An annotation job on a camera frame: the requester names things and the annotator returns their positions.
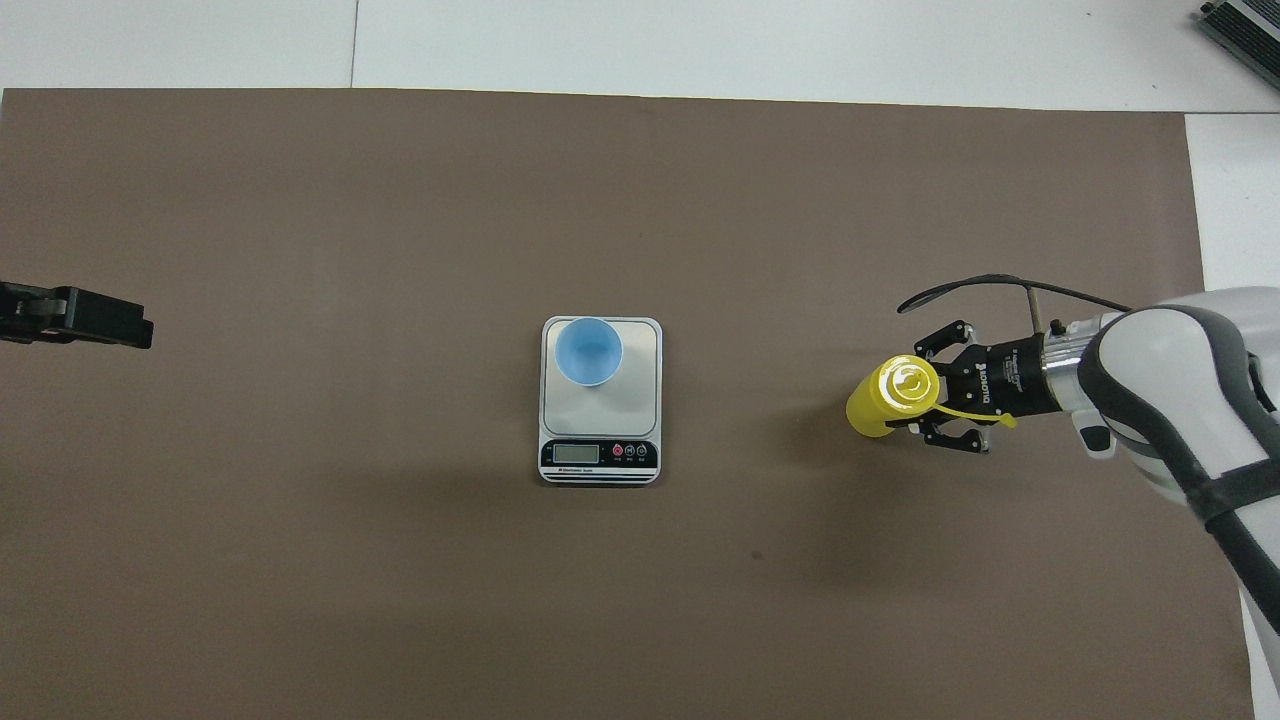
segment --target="black cable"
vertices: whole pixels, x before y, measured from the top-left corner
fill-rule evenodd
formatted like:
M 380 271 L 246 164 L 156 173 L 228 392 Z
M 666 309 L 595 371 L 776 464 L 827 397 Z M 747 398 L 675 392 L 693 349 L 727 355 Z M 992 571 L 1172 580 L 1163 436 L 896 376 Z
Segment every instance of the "black cable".
M 916 307 L 922 307 L 924 305 L 928 305 L 929 302 L 933 302 L 934 300 L 942 297 L 943 295 L 951 292 L 952 290 L 969 287 L 972 284 L 1015 284 L 1024 288 L 1047 290 L 1050 292 L 1056 292 L 1059 295 L 1065 295 L 1068 297 L 1075 297 L 1076 300 L 1083 300 L 1085 302 L 1092 302 L 1094 305 L 1101 305 L 1103 307 L 1110 307 L 1112 310 L 1119 310 L 1121 313 L 1128 313 L 1129 310 L 1132 310 L 1132 307 L 1129 307 L 1128 305 L 1120 305 L 1119 302 L 1112 302 L 1110 300 L 1105 300 L 1096 295 L 1089 295 L 1087 292 L 1080 292 L 1078 290 L 1071 290 L 1069 287 L 1042 283 L 1038 281 L 1024 281 L 1023 278 L 1019 278 L 1016 275 L 988 273 L 986 275 L 974 275 L 972 278 L 966 278 L 963 281 L 942 283 L 937 287 L 931 287 L 924 292 L 918 292 L 911 297 L 909 297 L 906 302 L 899 305 L 897 311 L 899 314 L 910 313 Z

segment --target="digital kitchen scale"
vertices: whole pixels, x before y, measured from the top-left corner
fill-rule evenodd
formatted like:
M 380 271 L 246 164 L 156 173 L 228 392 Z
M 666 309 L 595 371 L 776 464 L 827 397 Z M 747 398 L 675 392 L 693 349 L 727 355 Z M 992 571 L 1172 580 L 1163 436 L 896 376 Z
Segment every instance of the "digital kitchen scale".
M 643 486 L 662 469 L 662 325 L 600 318 L 622 340 L 622 364 L 596 387 L 556 364 L 556 341 L 576 315 L 543 325 L 538 392 L 538 473 L 552 483 Z

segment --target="brown mat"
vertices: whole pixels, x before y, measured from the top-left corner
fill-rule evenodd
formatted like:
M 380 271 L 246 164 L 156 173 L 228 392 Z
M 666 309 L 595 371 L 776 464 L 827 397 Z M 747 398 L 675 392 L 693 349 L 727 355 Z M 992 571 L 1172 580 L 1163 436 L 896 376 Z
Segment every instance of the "brown mat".
M 4 278 L 156 323 L 0 347 L 5 717 L 1251 715 L 1226 562 L 1065 418 L 842 418 L 1028 333 L 928 284 L 1197 290 L 1178 115 L 14 90 L 0 142 Z M 561 313 L 664 325 L 657 486 L 539 484 Z

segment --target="white floor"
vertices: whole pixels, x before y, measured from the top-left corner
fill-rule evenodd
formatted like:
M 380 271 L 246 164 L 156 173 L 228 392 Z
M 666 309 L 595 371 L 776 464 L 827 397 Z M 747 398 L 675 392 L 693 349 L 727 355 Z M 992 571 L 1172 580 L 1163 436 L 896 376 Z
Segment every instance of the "white floor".
M 1189 113 L 1206 287 L 1280 286 L 1280 91 L 1192 27 L 1199 1 L 0 0 L 0 88 L 445 87 Z M 1280 719 L 1249 650 L 1257 716 Z

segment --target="blue cup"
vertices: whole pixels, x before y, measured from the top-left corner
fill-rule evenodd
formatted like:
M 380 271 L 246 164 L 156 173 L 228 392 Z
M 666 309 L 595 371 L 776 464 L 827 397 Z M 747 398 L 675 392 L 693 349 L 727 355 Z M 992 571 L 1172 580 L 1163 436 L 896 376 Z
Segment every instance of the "blue cup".
M 572 320 L 556 340 L 556 366 L 580 386 L 603 384 L 621 365 L 622 338 L 599 318 Z

